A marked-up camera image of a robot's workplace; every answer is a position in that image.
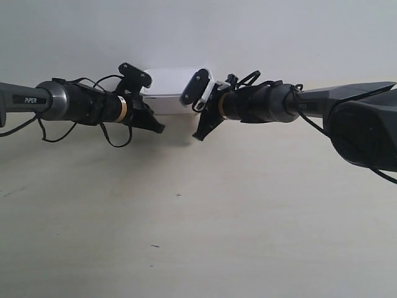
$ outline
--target white wall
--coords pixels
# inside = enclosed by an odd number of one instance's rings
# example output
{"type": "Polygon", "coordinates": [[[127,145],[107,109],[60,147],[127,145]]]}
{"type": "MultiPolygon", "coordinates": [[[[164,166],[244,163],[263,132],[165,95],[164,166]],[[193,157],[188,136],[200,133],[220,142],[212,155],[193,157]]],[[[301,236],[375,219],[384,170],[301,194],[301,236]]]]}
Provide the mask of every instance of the white wall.
{"type": "MultiPolygon", "coordinates": [[[[96,79],[123,61],[204,65],[218,79],[259,69],[308,87],[395,79],[396,9],[6,0],[0,81],[96,79]]],[[[37,125],[1,140],[0,297],[396,297],[395,186],[300,120],[228,122],[203,143],[190,118],[161,120],[164,134],[136,130],[120,150],[97,127],[53,145],[37,125]]]]}

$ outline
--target white object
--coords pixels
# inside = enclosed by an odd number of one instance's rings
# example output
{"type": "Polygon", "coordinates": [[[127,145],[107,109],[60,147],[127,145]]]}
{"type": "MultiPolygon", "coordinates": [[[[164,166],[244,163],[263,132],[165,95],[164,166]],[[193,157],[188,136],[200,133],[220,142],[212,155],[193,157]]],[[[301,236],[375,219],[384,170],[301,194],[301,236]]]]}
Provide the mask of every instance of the white object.
{"type": "Polygon", "coordinates": [[[184,107],[179,98],[193,75],[202,68],[153,68],[145,70],[152,77],[150,88],[142,88],[144,101],[156,115],[193,114],[191,106],[184,107]]]}

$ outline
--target robotic arm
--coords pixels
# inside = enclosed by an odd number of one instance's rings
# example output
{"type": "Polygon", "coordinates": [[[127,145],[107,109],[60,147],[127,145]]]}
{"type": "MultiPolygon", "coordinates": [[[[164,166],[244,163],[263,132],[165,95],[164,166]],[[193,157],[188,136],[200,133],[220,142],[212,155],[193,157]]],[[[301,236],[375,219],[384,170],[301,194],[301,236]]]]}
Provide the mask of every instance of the robotic arm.
{"type": "Polygon", "coordinates": [[[397,172],[397,89],[395,82],[348,84],[303,91],[302,85],[266,81],[253,86],[256,71],[238,82],[212,81],[198,71],[186,86],[181,104],[200,113],[194,137],[200,141],[225,120],[247,124],[288,123],[302,116],[329,137],[349,163],[397,172]],[[308,117],[322,118],[323,128],[308,117]]]}
{"type": "MultiPolygon", "coordinates": [[[[35,113],[34,118],[16,129],[0,133],[0,137],[10,135],[34,120],[38,120],[43,129],[43,139],[49,141],[45,137],[42,119],[70,120],[74,122],[72,128],[76,124],[100,125],[111,145],[113,144],[107,135],[105,122],[126,125],[130,132],[129,141],[132,137],[132,127],[162,133],[164,125],[154,118],[153,111],[143,102],[140,95],[142,87],[148,88],[151,85],[151,77],[128,63],[121,64],[118,70],[122,76],[107,76],[96,83],[92,82],[93,87],[81,83],[84,80],[91,81],[87,78],[74,81],[53,78],[51,81],[40,83],[36,88],[0,83],[0,127],[5,126],[8,112],[35,113]],[[111,77],[120,78],[120,82],[113,92],[108,92],[100,87],[99,83],[111,77]]],[[[125,146],[129,141],[115,147],[125,146]]]]}

